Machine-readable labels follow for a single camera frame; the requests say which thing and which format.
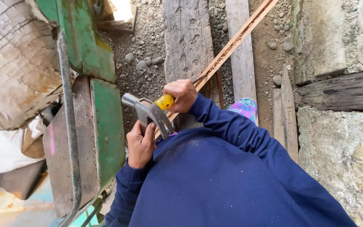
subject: pebble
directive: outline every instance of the pebble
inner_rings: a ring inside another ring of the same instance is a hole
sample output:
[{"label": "pebble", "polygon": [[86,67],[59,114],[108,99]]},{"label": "pebble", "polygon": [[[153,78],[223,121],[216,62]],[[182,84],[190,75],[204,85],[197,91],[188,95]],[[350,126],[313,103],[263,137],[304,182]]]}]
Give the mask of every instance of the pebble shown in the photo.
[{"label": "pebble", "polygon": [[132,64],[135,61],[134,55],[132,53],[126,54],[125,60],[128,64]]},{"label": "pebble", "polygon": [[280,86],[282,82],[282,76],[281,75],[273,76],[273,81],[276,85]]},{"label": "pebble", "polygon": [[267,44],[267,46],[268,46],[270,49],[272,49],[272,50],[277,49],[277,44],[276,44],[276,43],[274,43],[274,42],[269,42],[269,43]]},{"label": "pebble", "polygon": [[145,61],[145,63],[146,63],[147,65],[151,65],[151,64],[152,64],[152,60],[151,60],[151,58],[150,58],[150,57],[146,57],[146,58],[144,59],[144,61]]},{"label": "pebble", "polygon": [[294,48],[294,42],[292,41],[291,35],[287,35],[284,38],[284,46],[282,47],[283,50],[286,52],[291,51]]},{"label": "pebble", "polygon": [[163,58],[162,57],[157,57],[152,61],[152,64],[157,65],[163,63]]},{"label": "pebble", "polygon": [[135,69],[137,70],[137,71],[139,71],[139,70],[141,70],[141,69],[143,69],[143,68],[145,68],[146,67],[146,63],[145,63],[145,61],[139,61],[138,62],[138,64],[135,66]]}]

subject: concrete block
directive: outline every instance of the concrete block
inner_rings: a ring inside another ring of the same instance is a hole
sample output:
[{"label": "concrete block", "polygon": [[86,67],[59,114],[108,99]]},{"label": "concrete block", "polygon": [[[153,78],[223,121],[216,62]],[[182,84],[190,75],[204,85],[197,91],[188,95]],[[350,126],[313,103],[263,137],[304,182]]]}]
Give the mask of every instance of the concrete block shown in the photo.
[{"label": "concrete block", "polygon": [[363,112],[298,110],[299,165],[363,227]]},{"label": "concrete block", "polygon": [[295,0],[295,83],[363,71],[363,0]]}]

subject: claw hammer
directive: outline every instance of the claw hammer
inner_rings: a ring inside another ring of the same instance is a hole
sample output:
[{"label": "claw hammer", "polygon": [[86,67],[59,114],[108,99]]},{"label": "claw hammer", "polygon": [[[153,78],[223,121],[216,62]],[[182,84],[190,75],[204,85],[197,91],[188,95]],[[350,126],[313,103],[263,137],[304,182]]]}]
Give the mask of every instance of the claw hammer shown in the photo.
[{"label": "claw hammer", "polygon": [[166,128],[170,134],[175,132],[164,111],[150,100],[145,98],[139,99],[133,94],[125,93],[121,98],[121,102],[137,111],[138,119],[141,121],[141,132],[143,136],[145,136],[146,127],[151,122],[154,122],[159,128],[163,139],[167,139]]}]

